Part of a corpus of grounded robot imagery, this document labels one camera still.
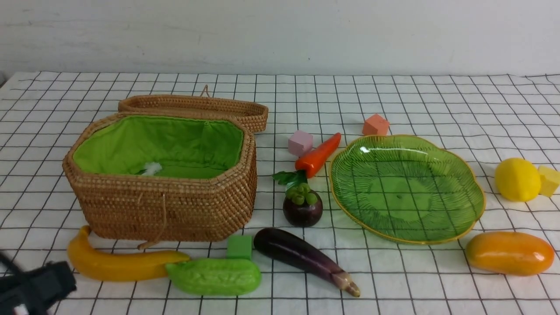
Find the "bitter melon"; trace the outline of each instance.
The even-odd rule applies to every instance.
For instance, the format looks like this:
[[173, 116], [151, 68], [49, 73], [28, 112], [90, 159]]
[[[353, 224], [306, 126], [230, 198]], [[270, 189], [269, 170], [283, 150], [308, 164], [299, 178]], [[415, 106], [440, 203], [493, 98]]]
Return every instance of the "bitter melon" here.
[[166, 264], [179, 290], [193, 295], [243, 295], [259, 287], [261, 274], [254, 262], [233, 258], [205, 258]]

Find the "green cube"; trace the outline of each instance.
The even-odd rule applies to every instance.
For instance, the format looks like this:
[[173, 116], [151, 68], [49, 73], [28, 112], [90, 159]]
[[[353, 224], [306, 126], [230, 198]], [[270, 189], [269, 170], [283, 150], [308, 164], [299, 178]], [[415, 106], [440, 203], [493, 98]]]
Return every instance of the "green cube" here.
[[251, 260], [253, 239], [251, 235], [232, 235], [227, 239], [227, 258]]

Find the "basket handle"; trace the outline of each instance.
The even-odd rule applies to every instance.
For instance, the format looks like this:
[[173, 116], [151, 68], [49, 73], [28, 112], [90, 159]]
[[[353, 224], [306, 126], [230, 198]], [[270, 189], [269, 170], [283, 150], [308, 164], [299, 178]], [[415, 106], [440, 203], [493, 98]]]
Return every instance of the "basket handle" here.
[[206, 85], [204, 86], [204, 88], [202, 89], [202, 92], [200, 93], [200, 96], [204, 95], [204, 93], [206, 93], [206, 95], [207, 95], [208, 97], [210, 97], [210, 94], [208, 93], [208, 85], [207, 85], [207, 84], [206, 84]]
[[162, 227], [160, 232], [157, 234], [157, 236], [153, 239], [153, 240], [149, 240], [146, 241], [140, 245], [138, 245], [138, 249], [140, 251], [143, 251], [146, 248], [152, 247], [154, 245], [156, 245], [157, 243], [160, 242], [160, 237], [163, 235], [165, 228], [167, 227], [167, 209], [165, 207], [165, 194], [163, 194], [162, 196], [162, 216], [163, 216], [163, 222], [162, 222]]

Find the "pink cube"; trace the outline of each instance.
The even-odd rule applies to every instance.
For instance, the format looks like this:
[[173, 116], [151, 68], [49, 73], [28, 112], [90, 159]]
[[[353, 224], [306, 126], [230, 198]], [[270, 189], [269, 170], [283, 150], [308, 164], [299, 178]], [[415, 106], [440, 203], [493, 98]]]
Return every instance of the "pink cube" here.
[[313, 135], [298, 130], [288, 140], [288, 152], [295, 156], [302, 156], [313, 149]]

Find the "yellow cube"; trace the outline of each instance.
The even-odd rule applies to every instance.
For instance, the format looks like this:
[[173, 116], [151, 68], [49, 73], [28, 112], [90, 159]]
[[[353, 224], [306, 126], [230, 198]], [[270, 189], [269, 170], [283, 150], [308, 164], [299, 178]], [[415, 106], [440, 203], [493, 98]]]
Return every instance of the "yellow cube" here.
[[547, 168], [546, 166], [539, 166], [540, 174], [540, 192], [543, 196], [552, 197], [558, 186], [560, 186], [560, 172]]

